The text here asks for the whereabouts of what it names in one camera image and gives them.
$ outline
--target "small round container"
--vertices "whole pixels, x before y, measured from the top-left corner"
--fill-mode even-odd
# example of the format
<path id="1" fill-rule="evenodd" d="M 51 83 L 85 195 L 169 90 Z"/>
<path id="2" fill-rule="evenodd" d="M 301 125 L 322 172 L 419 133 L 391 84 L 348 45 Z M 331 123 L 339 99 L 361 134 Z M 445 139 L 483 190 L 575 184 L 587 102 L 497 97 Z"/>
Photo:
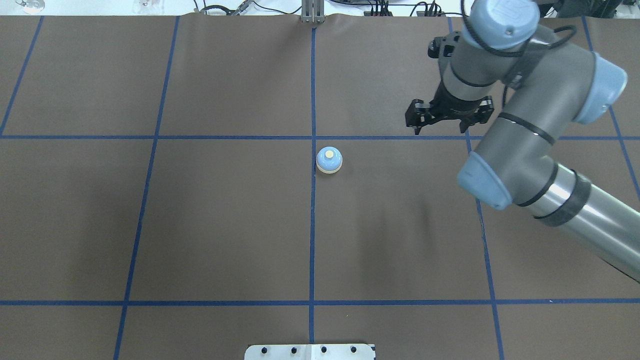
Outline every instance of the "small round container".
<path id="1" fill-rule="evenodd" d="M 333 174 L 342 167 L 342 154 L 333 146 L 323 147 L 316 156 L 316 166 L 325 174 Z"/>

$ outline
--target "white base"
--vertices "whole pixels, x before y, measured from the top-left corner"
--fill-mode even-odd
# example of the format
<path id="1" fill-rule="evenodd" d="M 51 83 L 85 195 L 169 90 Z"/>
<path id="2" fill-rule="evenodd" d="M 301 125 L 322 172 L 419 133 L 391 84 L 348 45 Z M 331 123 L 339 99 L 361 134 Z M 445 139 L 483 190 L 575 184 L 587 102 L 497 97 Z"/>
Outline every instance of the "white base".
<path id="1" fill-rule="evenodd" d="M 375 345 L 368 344 L 252 345 L 244 352 L 244 360 L 374 360 L 374 349 Z"/>
<path id="2" fill-rule="evenodd" d="M 338 166 L 337 169 L 335 170 L 325 170 L 323 168 L 320 167 L 320 165 L 316 164 L 316 167 L 318 168 L 318 170 L 324 172 L 325 174 L 333 174 L 335 172 L 338 172 L 338 170 L 340 170 L 340 168 L 342 167 L 342 163 L 340 163 L 340 166 Z"/>

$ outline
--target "light blue joint cap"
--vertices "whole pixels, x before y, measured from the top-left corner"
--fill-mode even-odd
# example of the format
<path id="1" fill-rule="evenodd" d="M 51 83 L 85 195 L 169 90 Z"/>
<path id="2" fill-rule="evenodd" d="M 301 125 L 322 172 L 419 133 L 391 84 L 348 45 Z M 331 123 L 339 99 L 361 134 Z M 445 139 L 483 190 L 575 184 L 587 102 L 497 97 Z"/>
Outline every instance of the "light blue joint cap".
<path id="1" fill-rule="evenodd" d="M 482 156 L 472 151 L 458 172 L 458 184 L 494 209 L 504 210 L 513 202 L 509 190 Z"/>
<path id="2" fill-rule="evenodd" d="M 327 158 L 326 154 L 331 154 L 331 158 Z M 323 147 L 316 156 L 316 165 L 322 172 L 332 174 L 342 166 L 342 154 L 333 146 Z"/>
<path id="3" fill-rule="evenodd" d="M 619 66 L 593 53 L 596 60 L 593 80 L 582 110 L 573 120 L 579 124 L 590 124 L 601 117 L 622 94 L 627 85 L 627 73 Z"/>
<path id="4" fill-rule="evenodd" d="M 487 45 L 504 50 L 530 38 L 538 28 L 539 18 L 538 5 L 531 0 L 477 0 L 468 19 Z M 462 36 L 472 46 L 481 48 L 466 26 Z"/>

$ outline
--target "robotic arm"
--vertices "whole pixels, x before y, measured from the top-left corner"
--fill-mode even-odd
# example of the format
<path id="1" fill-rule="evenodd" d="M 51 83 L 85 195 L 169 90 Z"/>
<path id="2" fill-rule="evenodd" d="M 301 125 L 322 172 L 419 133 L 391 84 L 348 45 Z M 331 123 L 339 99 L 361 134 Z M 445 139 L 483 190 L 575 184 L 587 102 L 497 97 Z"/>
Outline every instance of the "robotic arm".
<path id="1" fill-rule="evenodd" d="M 460 119 L 462 133 L 484 124 L 487 97 L 500 80 L 516 90 L 458 174 L 458 183 L 489 206 L 514 203 L 640 282 L 640 213 L 549 155 L 571 121 L 589 124 L 620 96 L 626 73 L 538 25 L 530 0 L 477 0 L 462 32 L 435 38 L 441 82 L 429 104 L 413 100 L 406 125 Z"/>

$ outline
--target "black ring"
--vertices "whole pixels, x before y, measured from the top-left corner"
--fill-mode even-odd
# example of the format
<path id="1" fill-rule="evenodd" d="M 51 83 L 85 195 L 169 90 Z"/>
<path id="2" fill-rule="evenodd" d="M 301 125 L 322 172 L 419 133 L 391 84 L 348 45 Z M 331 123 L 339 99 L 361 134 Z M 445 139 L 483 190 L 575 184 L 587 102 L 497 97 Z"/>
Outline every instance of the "black ring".
<path id="1" fill-rule="evenodd" d="M 531 204 L 533 204 L 534 202 L 540 200 L 540 198 L 542 197 L 542 195 L 545 195 L 547 193 L 547 191 L 549 190 L 549 188 L 551 187 L 551 185 L 556 181 L 556 176 L 558 175 L 558 163 L 556 163 L 554 161 L 554 169 L 551 173 L 551 176 L 549 177 L 549 180 L 547 180 L 547 183 L 544 185 L 544 187 L 531 199 L 518 204 L 518 206 L 529 206 Z"/>
<path id="2" fill-rule="evenodd" d="M 548 132 L 540 129 L 538 126 L 535 126 L 534 124 L 531 124 L 530 122 L 526 121 L 525 119 L 521 119 L 521 118 L 517 117 L 516 115 L 512 115 L 510 113 L 500 113 L 500 115 L 498 115 L 498 117 L 501 117 L 503 119 L 507 119 L 507 120 L 509 120 L 511 122 L 514 122 L 514 123 L 526 128 L 530 132 L 532 132 L 532 133 L 540 136 L 541 138 L 545 139 L 551 145 L 556 143 L 556 139 L 554 139 L 553 136 L 549 135 Z"/>
<path id="3" fill-rule="evenodd" d="M 578 215 L 580 210 L 587 204 L 589 195 L 591 195 L 591 181 L 578 174 L 577 171 L 572 171 L 575 174 L 575 186 L 573 187 L 571 195 L 569 195 L 569 199 L 560 205 L 553 213 L 545 215 L 544 217 L 534 218 L 541 220 L 547 226 L 560 226 Z"/>
<path id="4" fill-rule="evenodd" d="M 470 83 L 470 82 L 468 82 L 467 80 L 464 80 L 463 78 L 461 78 L 461 77 L 458 75 L 458 73 L 453 69 L 453 65 L 451 65 L 451 63 L 449 63 L 449 65 L 450 65 L 449 67 L 451 68 L 451 72 L 452 72 L 452 73 L 453 73 L 453 75 L 456 77 L 456 79 L 460 80 L 460 82 L 462 82 L 462 83 L 463 83 L 463 84 L 465 84 L 465 85 L 473 86 L 474 88 L 486 88 L 487 86 L 491 86 L 491 85 L 493 85 L 493 83 L 495 82 L 495 81 L 494 81 L 493 83 L 488 83 L 488 84 L 483 84 L 483 85 L 482 85 L 482 84 L 474 84 L 474 83 Z"/>

